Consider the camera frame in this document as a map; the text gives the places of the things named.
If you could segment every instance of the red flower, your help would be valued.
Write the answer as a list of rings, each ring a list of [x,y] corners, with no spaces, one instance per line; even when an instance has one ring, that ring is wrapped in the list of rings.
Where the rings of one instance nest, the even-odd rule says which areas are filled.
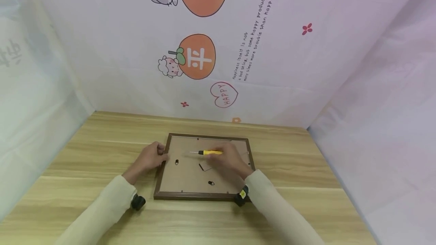
[[[302,27],[302,29],[304,30],[303,32],[302,32],[302,35],[305,35],[307,32],[312,32],[312,23],[310,23],[309,25],[307,25],[307,26],[303,26]]]

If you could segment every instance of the wristwatch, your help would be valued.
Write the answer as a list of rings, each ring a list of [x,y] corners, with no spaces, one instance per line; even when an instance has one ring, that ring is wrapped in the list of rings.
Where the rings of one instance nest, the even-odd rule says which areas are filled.
[[[235,203],[239,206],[242,207],[247,199],[248,196],[248,187],[245,185],[244,188],[242,189],[241,192],[239,192],[238,194],[236,194],[233,199],[235,200]]]
[[[139,211],[144,206],[145,202],[146,200],[143,196],[138,196],[138,194],[135,194],[132,202],[130,203],[130,206],[133,210]]]

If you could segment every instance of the white fabric panel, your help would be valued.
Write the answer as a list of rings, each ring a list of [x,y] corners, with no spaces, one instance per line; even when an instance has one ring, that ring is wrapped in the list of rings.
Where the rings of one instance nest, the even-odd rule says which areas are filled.
[[[94,111],[37,0],[0,0],[0,220]]]
[[[436,0],[410,0],[310,131],[384,245],[436,244]]]
[[[308,127],[408,0],[42,1],[97,110]]]

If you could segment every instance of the picture frame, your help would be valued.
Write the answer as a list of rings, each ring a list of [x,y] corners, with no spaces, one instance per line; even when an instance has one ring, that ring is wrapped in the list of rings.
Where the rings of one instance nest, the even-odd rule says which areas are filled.
[[[232,202],[234,196],[244,187],[244,181],[235,173],[225,169],[212,168],[202,172],[200,162],[204,157],[199,154],[187,154],[189,151],[198,151],[192,149],[197,146],[198,148],[206,146],[210,149],[223,141],[235,144],[243,161],[255,170],[247,138],[170,133],[164,150],[165,154],[170,155],[170,159],[163,162],[156,172],[154,199]]]

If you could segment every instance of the white sleeve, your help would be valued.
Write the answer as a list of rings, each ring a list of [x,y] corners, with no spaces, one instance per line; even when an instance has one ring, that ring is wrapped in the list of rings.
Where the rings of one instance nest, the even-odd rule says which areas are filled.
[[[256,170],[246,178],[248,196],[288,245],[323,245],[309,222],[278,193],[269,179]]]
[[[67,228],[55,245],[93,245],[130,208],[137,193],[123,176],[116,176],[95,201]]]

